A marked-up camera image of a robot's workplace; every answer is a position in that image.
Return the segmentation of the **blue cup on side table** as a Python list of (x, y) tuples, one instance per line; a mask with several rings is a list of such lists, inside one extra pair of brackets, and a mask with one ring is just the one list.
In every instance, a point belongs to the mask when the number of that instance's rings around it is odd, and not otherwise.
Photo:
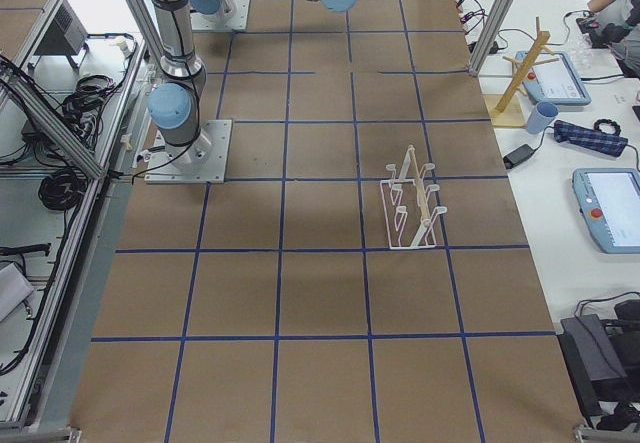
[(538, 102), (531, 110), (525, 124), (525, 130), (529, 134), (539, 134), (543, 132), (558, 116), (558, 108), (551, 102)]

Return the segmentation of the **black power adapter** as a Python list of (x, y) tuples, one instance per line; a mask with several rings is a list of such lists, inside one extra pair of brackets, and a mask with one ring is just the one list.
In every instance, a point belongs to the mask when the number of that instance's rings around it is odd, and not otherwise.
[(528, 144), (523, 144), (504, 155), (502, 161), (505, 168), (507, 170), (511, 170), (526, 162), (535, 154), (535, 152), (536, 149), (532, 148)]

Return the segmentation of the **wooden mug tree stand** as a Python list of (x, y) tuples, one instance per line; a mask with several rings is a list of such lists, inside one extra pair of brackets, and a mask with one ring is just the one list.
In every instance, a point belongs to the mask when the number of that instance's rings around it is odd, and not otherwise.
[(509, 85), (503, 94), (484, 94), (483, 98), (487, 107), (491, 123), (494, 127), (522, 128), (525, 120), (522, 116), (518, 102), (512, 103), (514, 95), (519, 92), (528, 96), (524, 89), (524, 81), (533, 71), (536, 65), (545, 65), (559, 60), (555, 52), (547, 46), (550, 33), (540, 28), (539, 18), (536, 18), (536, 38), (523, 60), (517, 60), (504, 56), (503, 59), (510, 62), (513, 75)]

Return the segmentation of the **upper teach pendant tablet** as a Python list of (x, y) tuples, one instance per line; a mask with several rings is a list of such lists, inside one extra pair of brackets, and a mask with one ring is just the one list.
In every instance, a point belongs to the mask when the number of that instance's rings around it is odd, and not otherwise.
[(550, 102), (560, 106), (586, 106), (591, 96), (568, 53), (541, 55), (523, 81), (532, 103)]

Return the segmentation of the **teach pendant tablet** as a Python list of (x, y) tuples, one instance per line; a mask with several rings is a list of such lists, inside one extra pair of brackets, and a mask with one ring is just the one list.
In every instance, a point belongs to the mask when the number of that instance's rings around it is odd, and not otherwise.
[(633, 168), (582, 168), (572, 188), (589, 233), (608, 254), (639, 253), (639, 172)]
[(560, 106), (586, 106), (591, 96), (568, 53), (541, 55), (523, 81), (532, 103), (550, 102)]

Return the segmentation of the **lower teach pendant tablet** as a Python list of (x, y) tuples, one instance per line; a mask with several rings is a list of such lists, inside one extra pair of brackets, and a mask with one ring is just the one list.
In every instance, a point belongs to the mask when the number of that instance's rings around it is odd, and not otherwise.
[(639, 172), (633, 168), (582, 168), (572, 188), (589, 233), (608, 254), (639, 253)]

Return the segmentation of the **blue plaid pouch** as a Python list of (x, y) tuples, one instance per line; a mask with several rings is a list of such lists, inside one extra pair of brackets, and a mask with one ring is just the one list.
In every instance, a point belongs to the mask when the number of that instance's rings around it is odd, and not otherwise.
[(554, 139), (613, 157), (619, 157), (628, 145), (628, 139), (621, 136), (620, 125), (610, 119), (597, 120), (592, 129), (557, 120)]

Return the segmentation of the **grey control box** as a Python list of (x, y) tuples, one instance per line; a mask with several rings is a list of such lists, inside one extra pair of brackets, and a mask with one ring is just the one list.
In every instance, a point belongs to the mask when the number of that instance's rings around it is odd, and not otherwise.
[(72, 68), (78, 69), (88, 51), (87, 39), (86, 28), (68, 0), (63, 0), (34, 55), (64, 56)]

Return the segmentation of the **black equipment case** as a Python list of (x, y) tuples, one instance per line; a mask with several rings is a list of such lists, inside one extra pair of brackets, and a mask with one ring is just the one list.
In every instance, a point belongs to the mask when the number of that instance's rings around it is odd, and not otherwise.
[[(604, 431), (639, 432), (639, 294), (585, 299), (561, 320), (558, 341), (581, 414)], [(611, 302), (614, 316), (586, 311)]]

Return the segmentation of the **person in grey shirt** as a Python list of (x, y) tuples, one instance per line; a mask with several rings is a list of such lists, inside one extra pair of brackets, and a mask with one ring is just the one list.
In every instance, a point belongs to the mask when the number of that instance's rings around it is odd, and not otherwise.
[(639, 0), (590, 0), (588, 8), (596, 23), (592, 46), (608, 47), (626, 76), (639, 77)]

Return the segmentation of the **aluminium frame post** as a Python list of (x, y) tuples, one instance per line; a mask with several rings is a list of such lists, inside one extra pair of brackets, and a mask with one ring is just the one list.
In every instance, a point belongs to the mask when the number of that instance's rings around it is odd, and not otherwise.
[(513, 0), (495, 0), (489, 17), (483, 26), (483, 30), (471, 53), (469, 61), (469, 74), (478, 76), (480, 70), (489, 55), (490, 49), (495, 41), (498, 31), (511, 7)]

